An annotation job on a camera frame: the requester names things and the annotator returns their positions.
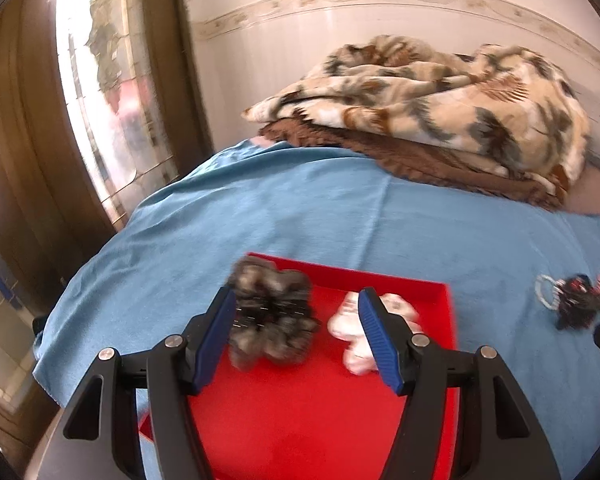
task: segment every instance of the metal screw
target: metal screw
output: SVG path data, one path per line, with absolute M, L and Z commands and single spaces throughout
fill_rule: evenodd
M 480 348 L 480 354 L 482 354 L 482 357 L 485 359 L 495 359 L 496 355 L 498 355 L 495 348 L 491 348 L 490 346 L 483 346 Z
M 101 361 L 108 361 L 116 354 L 116 351 L 113 348 L 103 348 L 98 352 L 98 359 Z
M 424 334 L 415 334 L 411 338 L 411 342 L 414 344 L 414 346 L 424 348 L 429 344 L 429 338 Z
M 164 340 L 164 345 L 167 348 L 176 348 L 177 346 L 180 346 L 183 341 L 184 339 L 182 339 L 182 336 L 179 334 L 170 335 L 167 339 Z

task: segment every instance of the blue bed sheet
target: blue bed sheet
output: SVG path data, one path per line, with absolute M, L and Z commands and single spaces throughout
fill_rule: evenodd
M 563 479 L 600 444 L 600 352 L 590 331 L 558 332 L 534 295 L 538 274 L 600 273 L 600 218 L 399 180 L 339 148 L 245 141 L 144 200 L 67 286 L 36 340 L 36 379 L 65 405 L 98 350 L 181 332 L 247 251 L 449 283 L 460 348 L 498 349 Z

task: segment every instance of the red box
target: red box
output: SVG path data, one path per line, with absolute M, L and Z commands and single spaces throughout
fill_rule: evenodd
M 214 473 L 231 480 L 379 479 L 406 398 L 396 397 L 378 373 L 352 375 L 342 364 L 348 343 L 332 337 L 326 323 L 348 291 L 372 286 L 379 295 L 409 301 L 424 332 L 455 349 L 448 286 L 251 254 L 309 277 L 311 305 L 323 327 L 304 364 L 279 367 L 263 358 L 243 373 L 225 352 L 213 382 L 189 397 Z M 448 390 L 435 480 L 449 478 L 457 414 L 458 396 Z M 149 416 L 140 431 L 151 438 Z

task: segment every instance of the floral border strip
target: floral border strip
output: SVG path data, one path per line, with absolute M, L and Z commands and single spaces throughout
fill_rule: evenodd
M 542 14 L 505 0 L 261 0 L 207 22 L 193 23 L 192 30 L 196 40 L 210 40 L 233 30 L 298 12 L 377 4 L 459 10 L 516 25 L 566 47 L 600 69 L 600 51 L 595 46 Z

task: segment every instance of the folded blanket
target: folded blanket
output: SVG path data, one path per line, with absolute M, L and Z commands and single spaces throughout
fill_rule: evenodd
M 481 172 L 532 178 L 558 202 L 584 164 L 589 122 L 563 71 L 519 46 L 442 54 L 403 36 L 345 45 L 243 112 L 441 146 Z
M 374 158 L 399 178 L 423 184 L 455 187 L 486 195 L 528 202 L 555 210 L 558 199 L 535 180 L 505 178 L 477 171 L 458 157 L 458 152 L 410 140 L 381 137 L 367 132 L 329 128 L 300 119 L 280 119 L 260 130 L 269 140 L 286 140 L 294 146 L 339 146 Z

